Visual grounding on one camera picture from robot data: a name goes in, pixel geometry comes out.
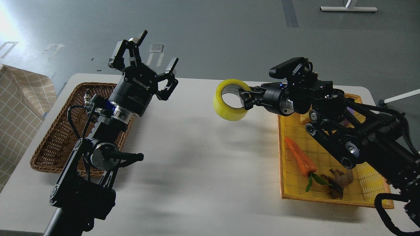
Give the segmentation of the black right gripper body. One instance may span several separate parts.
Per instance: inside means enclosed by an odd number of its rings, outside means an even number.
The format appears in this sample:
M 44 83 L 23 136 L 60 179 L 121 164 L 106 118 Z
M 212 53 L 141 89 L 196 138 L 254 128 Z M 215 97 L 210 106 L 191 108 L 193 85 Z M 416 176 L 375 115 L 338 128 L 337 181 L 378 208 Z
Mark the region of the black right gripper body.
M 285 83 L 264 83 L 253 87 L 253 99 L 256 106 L 264 107 L 268 112 L 290 116 L 295 112 L 289 99 L 288 86 Z

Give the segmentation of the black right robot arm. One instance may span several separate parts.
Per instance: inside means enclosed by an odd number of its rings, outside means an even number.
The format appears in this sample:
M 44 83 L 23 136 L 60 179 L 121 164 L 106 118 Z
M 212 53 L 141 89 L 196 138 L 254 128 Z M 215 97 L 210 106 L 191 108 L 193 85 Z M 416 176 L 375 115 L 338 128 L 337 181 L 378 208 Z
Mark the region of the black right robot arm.
M 306 131 L 342 166 L 353 169 L 366 162 L 400 191 L 375 197 L 374 205 L 384 225 L 398 236 L 418 236 L 418 231 L 401 231 L 380 206 L 383 200 L 404 202 L 408 217 L 419 225 L 420 158 L 405 114 L 346 98 L 332 81 L 319 80 L 313 64 L 304 57 L 271 68 L 269 76 L 287 82 L 240 88 L 244 108 L 263 106 L 282 116 L 308 113 Z

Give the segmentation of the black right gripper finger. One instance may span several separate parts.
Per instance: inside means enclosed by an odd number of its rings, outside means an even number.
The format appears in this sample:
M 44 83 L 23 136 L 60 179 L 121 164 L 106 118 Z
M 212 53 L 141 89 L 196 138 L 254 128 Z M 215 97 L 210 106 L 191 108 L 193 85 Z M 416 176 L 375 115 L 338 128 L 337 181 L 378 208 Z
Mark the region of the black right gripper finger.
M 240 97 L 240 99 L 241 99 L 242 107 L 245 110 L 250 110 L 254 106 L 259 106 L 260 105 L 255 97 Z
M 263 88 L 260 86 L 250 87 L 248 90 L 241 88 L 239 95 L 242 99 L 260 99 L 263 96 Z

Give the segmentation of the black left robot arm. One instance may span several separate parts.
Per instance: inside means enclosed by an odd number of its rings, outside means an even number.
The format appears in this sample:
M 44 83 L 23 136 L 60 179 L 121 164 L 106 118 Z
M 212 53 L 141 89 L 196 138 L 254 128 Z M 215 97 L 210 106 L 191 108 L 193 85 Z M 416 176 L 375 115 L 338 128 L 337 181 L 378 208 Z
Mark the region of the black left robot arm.
M 109 98 L 86 92 L 83 105 L 69 107 L 73 129 L 73 109 L 84 109 L 87 120 L 82 133 L 75 132 L 77 142 L 51 191 L 50 205 L 56 211 L 45 236 L 81 236 L 93 229 L 95 219 L 105 220 L 116 204 L 118 169 L 144 159 L 142 153 L 120 151 L 117 138 L 133 116 L 144 115 L 154 95 L 169 99 L 178 84 L 174 68 L 179 60 L 173 58 L 161 74 L 144 64 L 139 47 L 147 33 L 117 43 L 108 66 L 122 72 L 122 78 Z

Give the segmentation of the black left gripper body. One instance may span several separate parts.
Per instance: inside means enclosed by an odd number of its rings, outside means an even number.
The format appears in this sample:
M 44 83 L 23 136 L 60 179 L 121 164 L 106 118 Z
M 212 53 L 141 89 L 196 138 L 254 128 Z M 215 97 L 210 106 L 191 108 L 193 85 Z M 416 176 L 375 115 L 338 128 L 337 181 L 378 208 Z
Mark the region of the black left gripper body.
M 109 101 L 142 117 L 157 90 L 157 73 L 142 64 L 123 73 Z

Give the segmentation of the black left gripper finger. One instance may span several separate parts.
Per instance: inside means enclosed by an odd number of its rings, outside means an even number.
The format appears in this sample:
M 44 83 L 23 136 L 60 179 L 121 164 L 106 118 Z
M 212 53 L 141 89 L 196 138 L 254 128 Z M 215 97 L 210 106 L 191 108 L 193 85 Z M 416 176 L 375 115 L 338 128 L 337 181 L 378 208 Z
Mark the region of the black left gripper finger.
M 179 58 L 172 58 L 165 70 L 164 73 L 157 74 L 154 70 L 152 70 L 152 78 L 151 78 L 151 92 L 150 97 L 152 98 L 154 95 L 159 100 L 167 101 L 171 96 L 172 92 L 175 90 L 176 86 L 178 85 L 179 81 L 175 78 L 175 67 L 179 61 Z M 166 86 L 162 89 L 158 89 L 159 82 L 167 81 Z
M 111 58 L 108 61 L 108 67 L 114 70 L 118 70 L 122 73 L 125 73 L 128 70 L 141 67 L 142 61 L 139 52 L 139 47 L 147 34 L 148 31 L 144 30 L 138 38 L 134 37 L 129 40 L 124 39 L 122 41 L 119 41 L 114 49 Z M 124 54 L 126 51 L 129 52 L 130 64 L 128 66 L 125 66 L 124 63 Z

